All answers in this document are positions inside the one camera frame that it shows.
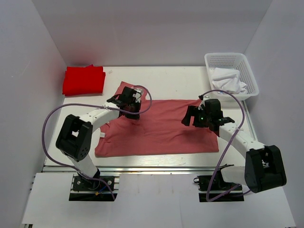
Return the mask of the pink t-shirt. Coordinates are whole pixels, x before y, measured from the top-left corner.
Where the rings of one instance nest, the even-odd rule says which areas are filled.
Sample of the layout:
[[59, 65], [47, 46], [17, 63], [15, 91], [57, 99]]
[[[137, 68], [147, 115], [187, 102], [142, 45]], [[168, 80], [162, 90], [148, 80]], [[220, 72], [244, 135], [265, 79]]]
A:
[[95, 156], [121, 157], [218, 152], [217, 136], [207, 128], [184, 126], [189, 105], [199, 100], [154, 100], [138, 120], [121, 116], [104, 124]]

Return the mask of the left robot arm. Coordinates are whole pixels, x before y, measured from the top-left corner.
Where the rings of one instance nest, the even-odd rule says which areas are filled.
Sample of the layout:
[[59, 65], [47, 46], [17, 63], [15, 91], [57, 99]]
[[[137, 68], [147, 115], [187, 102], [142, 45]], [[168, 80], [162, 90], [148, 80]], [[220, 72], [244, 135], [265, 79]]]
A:
[[89, 156], [92, 134], [121, 116], [138, 120], [142, 95], [143, 89], [126, 86], [103, 106], [81, 116], [70, 114], [65, 118], [56, 147], [71, 160], [89, 189], [94, 190], [100, 185], [100, 174]]

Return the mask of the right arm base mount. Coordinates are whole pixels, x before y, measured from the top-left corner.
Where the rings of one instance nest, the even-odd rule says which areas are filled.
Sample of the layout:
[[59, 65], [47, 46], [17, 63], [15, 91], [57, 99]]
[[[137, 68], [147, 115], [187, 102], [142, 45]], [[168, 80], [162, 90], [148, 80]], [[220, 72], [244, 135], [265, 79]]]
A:
[[[207, 202], [207, 190], [209, 186], [209, 181], [211, 179], [211, 175], [200, 175], [193, 179], [193, 182], [198, 185], [199, 189], [199, 202]], [[224, 182], [222, 177], [216, 175], [213, 183], [211, 184], [209, 198], [214, 198], [217, 195], [230, 190], [231, 188], [237, 186], [235, 183]], [[224, 196], [216, 199], [214, 202], [241, 202], [244, 201], [244, 196], [242, 195], [243, 189], [242, 186], [238, 186], [233, 191]]]

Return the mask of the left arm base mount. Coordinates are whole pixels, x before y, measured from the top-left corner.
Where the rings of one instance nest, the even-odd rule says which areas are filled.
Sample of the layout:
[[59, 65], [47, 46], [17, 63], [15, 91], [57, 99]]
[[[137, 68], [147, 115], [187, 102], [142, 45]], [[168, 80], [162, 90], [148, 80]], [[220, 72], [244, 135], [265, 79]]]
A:
[[86, 181], [79, 175], [72, 178], [69, 201], [114, 202], [108, 187], [102, 181]]

